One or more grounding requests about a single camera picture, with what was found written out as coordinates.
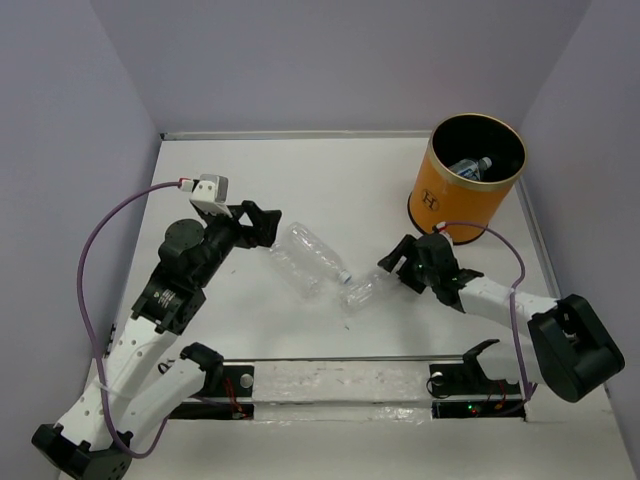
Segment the orange cylindrical bin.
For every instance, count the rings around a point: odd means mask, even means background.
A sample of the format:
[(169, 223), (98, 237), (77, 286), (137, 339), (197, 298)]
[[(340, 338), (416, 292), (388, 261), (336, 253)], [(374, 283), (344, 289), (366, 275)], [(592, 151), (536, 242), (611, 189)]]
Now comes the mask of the orange cylindrical bin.
[[(450, 168), (461, 160), (491, 160), (480, 180), (464, 178)], [(527, 153), (517, 131), (480, 113), (457, 114), (432, 131), (407, 200), (409, 219), (422, 234), (442, 222), (456, 245), (483, 235), (504, 198), (525, 170)]]

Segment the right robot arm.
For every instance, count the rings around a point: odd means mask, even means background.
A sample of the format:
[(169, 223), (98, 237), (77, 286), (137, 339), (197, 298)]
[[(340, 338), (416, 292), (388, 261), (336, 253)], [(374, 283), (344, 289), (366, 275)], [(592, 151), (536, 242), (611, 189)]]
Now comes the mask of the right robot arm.
[(443, 233), (404, 236), (378, 266), (417, 293), (429, 288), (441, 304), (527, 337), (522, 360), (528, 380), (564, 401), (578, 402), (625, 367), (621, 350), (585, 298), (517, 292), (462, 268)]

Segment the clear bottle black cap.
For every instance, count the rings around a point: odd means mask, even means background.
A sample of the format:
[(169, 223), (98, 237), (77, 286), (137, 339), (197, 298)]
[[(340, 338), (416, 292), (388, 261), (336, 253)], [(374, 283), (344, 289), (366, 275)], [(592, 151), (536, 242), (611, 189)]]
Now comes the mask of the clear bottle black cap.
[(483, 176), (493, 165), (490, 157), (484, 156), (479, 159), (464, 158), (449, 167), (449, 170), (464, 179), (481, 182)]

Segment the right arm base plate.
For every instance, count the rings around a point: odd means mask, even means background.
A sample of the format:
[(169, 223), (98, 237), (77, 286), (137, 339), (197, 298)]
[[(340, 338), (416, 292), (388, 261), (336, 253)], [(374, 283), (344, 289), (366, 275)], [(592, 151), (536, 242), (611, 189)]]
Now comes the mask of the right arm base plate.
[(434, 419), (526, 418), (517, 384), (489, 380), (463, 363), (432, 364), (429, 373), (426, 389)]

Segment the clear bottle front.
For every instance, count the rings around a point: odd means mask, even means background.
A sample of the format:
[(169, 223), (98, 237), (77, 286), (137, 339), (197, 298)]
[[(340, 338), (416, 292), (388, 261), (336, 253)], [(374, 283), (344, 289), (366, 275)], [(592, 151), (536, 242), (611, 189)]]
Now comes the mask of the clear bottle front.
[(325, 280), (338, 286), (352, 281), (340, 255), (300, 222), (285, 228), (271, 246), (269, 258), (283, 280), (305, 299), (318, 296)]

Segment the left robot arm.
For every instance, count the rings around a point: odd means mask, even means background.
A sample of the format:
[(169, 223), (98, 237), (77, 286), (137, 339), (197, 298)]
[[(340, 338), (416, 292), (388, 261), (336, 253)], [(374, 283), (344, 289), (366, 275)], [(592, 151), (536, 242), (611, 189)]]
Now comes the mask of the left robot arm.
[(73, 479), (121, 479), (141, 443), (164, 429), (187, 398), (215, 392), (222, 356), (201, 343), (185, 347), (152, 384), (144, 382), (204, 304), (204, 289), (235, 248), (271, 246), (282, 213), (245, 200), (226, 213), (198, 212), (171, 224), (159, 263), (134, 303), (119, 338), (97, 363), (98, 373), (55, 423), (42, 424), (32, 443)]

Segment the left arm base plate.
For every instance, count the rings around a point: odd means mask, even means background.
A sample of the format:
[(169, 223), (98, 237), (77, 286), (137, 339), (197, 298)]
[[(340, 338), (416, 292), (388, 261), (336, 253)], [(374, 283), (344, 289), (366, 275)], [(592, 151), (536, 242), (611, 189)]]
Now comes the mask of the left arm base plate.
[(252, 420), (255, 367), (227, 362), (221, 379), (207, 380), (201, 391), (183, 400), (170, 414), (171, 420)]

